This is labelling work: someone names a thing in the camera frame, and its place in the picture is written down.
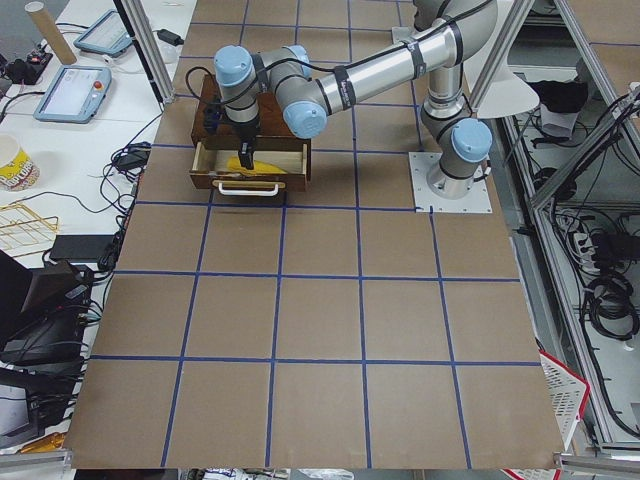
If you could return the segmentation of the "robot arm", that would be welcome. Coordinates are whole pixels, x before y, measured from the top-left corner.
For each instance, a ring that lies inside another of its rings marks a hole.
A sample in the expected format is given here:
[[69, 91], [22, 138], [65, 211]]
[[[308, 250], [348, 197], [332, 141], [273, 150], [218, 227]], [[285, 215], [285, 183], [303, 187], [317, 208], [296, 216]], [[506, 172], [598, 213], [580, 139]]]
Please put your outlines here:
[[259, 94], [272, 93], [290, 132], [309, 140], [323, 132], [331, 115], [428, 76], [421, 121], [442, 150], [443, 179], [435, 190], [445, 196], [449, 183], [472, 182], [488, 151], [470, 153], [459, 143], [460, 127], [467, 132], [484, 127], [473, 119], [464, 95], [463, 67], [490, 39], [499, 7], [495, 1], [417, 1], [414, 6], [414, 28], [407, 37], [361, 60], [337, 65], [320, 78], [312, 78], [301, 45], [255, 54], [238, 45], [218, 50], [215, 81], [239, 138], [238, 159], [244, 171], [254, 168]]

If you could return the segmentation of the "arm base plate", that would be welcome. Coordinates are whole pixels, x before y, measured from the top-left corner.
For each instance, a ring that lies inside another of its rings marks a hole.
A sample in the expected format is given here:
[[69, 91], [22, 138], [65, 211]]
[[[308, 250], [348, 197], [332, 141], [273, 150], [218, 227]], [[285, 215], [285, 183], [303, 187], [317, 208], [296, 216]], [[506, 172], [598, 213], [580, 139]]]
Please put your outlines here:
[[440, 152], [409, 152], [415, 210], [418, 213], [491, 214], [492, 206], [482, 169], [458, 180], [441, 170]]

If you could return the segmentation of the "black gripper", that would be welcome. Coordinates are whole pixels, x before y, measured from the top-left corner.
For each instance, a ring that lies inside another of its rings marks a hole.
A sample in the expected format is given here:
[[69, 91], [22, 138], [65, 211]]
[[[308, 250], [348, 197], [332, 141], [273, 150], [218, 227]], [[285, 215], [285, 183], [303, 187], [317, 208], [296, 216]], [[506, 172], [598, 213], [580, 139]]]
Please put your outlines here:
[[230, 125], [242, 143], [238, 151], [240, 165], [245, 169], [253, 169], [253, 146], [260, 134], [260, 118], [254, 117], [246, 122], [230, 120]]

